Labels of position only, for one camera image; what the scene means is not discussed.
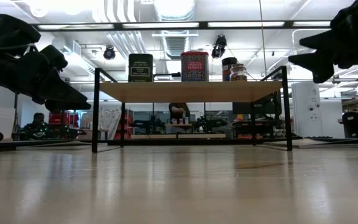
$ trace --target shelf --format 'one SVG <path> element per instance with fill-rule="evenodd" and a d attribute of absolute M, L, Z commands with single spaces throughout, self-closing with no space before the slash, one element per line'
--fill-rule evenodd
<path fill-rule="evenodd" d="M 193 127 L 192 124 L 165 124 L 165 127 Z"/>
<path fill-rule="evenodd" d="M 280 90 L 281 82 L 101 83 L 123 103 L 254 102 Z"/>

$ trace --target ceiling light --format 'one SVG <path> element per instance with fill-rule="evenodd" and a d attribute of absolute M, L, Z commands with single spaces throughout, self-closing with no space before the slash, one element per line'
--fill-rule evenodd
<path fill-rule="evenodd" d="M 197 28 L 198 22 L 156 22 L 156 23 L 127 23 L 124 29 L 171 29 L 171 28 Z"/>
<path fill-rule="evenodd" d="M 298 27 L 298 26 L 315 26 L 315 27 L 329 27 L 330 25 L 330 21 L 298 21 L 298 22 L 294 22 L 293 26 L 294 27 Z"/>
<path fill-rule="evenodd" d="M 49 8 L 45 5 L 36 4 L 30 5 L 30 12 L 33 16 L 41 18 L 48 14 Z"/>
<path fill-rule="evenodd" d="M 198 34 L 152 34 L 152 37 L 198 37 Z"/>
<path fill-rule="evenodd" d="M 262 22 L 209 22 L 208 27 L 261 27 Z M 263 22 L 264 27 L 281 27 L 284 22 Z"/>
<path fill-rule="evenodd" d="M 37 26 L 40 30 L 114 29 L 114 25 L 112 24 L 59 24 Z"/>

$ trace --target jar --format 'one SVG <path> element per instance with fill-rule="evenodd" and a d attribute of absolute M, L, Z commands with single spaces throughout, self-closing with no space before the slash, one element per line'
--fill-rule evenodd
<path fill-rule="evenodd" d="M 243 64 L 232 65 L 230 72 L 230 81 L 247 81 L 249 74 Z"/>

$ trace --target fluorescent light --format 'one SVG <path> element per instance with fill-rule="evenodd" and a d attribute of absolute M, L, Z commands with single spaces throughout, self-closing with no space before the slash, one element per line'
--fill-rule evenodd
<path fill-rule="evenodd" d="M 321 27 L 327 27 L 331 24 L 330 21 L 298 21 L 294 22 L 293 26 L 321 26 Z"/>
<path fill-rule="evenodd" d="M 152 37 L 198 37 L 198 34 L 152 34 Z"/>
<path fill-rule="evenodd" d="M 284 22 L 263 22 L 264 27 L 281 27 Z M 262 27 L 262 22 L 209 22 L 208 27 Z"/>
<path fill-rule="evenodd" d="M 122 25 L 124 29 L 195 28 L 198 26 L 198 22 L 127 23 Z"/>
<path fill-rule="evenodd" d="M 114 29 L 112 24 L 59 24 L 38 25 L 40 30 Z"/>
<path fill-rule="evenodd" d="M 69 49 L 66 45 L 64 45 L 63 48 L 64 48 L 65 50 L 67 50 L 68 52 L 72 53 L 71 49 Z"/>

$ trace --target label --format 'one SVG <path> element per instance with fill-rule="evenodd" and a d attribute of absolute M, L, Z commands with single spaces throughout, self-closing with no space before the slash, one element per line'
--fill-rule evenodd
<path fill-rule="evenodd" d="M 240 81 L 240 80 L 247 81 L 247 77 L 245 75 L 236 75 L 231 77 L 231 81 Z"/>
<path fill-rule="evenodd" d="M 132 67 L 131 76 L 135 77 L 147 77 L 149 75 L 150 69 L 145 67 Z"/>
<path fill-rule="evenodd" d="M 204 69 L 202 60 L 196 60 L 196 61 L 187 61 L 187 70 L 188 71 L 200 71 Z"/>

